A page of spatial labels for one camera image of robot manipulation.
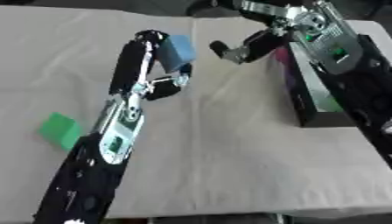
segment table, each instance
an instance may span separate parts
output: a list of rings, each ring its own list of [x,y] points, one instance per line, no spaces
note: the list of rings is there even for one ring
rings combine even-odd
[[[378,24],[352,25],[392,59]],[[300,129],[274,57],[237,66],[208,49],[263,28],[242,18],[0,7],[0,221],[31,221],[66,156],[39,137],[42,121],[58,111],[88,132],[119,52],[144,29],[189,35],[198,60],[184,92],[145,103],[146,124],[108,216],[392,211],[392,172],[357,129]]]

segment black box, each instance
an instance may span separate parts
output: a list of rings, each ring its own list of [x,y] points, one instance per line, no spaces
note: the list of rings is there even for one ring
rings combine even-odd
[[[295,43],[286,47],[285,79],[301,127],[354,127]]]

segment tablecloth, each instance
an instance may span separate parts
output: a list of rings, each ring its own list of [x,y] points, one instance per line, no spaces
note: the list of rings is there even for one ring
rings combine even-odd
[[[378,24],[352,25],[392,59]],[[143,105],[146,123],[109,217],[391,212],[392,172],[357,129],[299,128],[273,55],[237,66],[208,48],[263,28],[239,17],[0,7],[0,221],[31,221],[66,157],[39,125],[56,111],[87,133],[123,45],[144,29],[189,35],[198,59],[185,91]]]

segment floor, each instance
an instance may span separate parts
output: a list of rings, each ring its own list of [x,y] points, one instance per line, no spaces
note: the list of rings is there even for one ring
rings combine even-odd
[[[88,9],[111,9],[129,11],[156,16],[184,16],[186,7],[193,0],[36,0],[32,5],[45,7],[67,7]],[[371,0],[332,0],[346,18],[362,19],[372,6]],[[228,10],[214,9],[202,12],[198,17],[230,17],[237,14]],[[381,23],[392,35],[392,6],[382,9],[374,20]],[[161,218],[158,224],[272,224],[265,214],[193,216]],[[376,215],[347,220],[301,220],[299,223],[312,224],[383,224],[392,223],[392,216]]]

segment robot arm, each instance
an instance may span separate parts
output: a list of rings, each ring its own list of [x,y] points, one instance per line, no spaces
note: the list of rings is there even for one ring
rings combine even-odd
[[[356,34],[325,0],[311,8],[290,0],[206,2],[237,10],[269,27],[235,49],[213,42],[211,48],[218,56],[241,64],[265,56],[286,41],[299,43],[318,77],[392,168],[392,69],[369,36]]]
[[[141,101],[175,95],[191,77],[192,66],[187,64],[177,76],[147,80],[167,38],[160,31],[143,31],[123,48],[101,116],[59,168],[34,223],[101,223],[144,124]]]

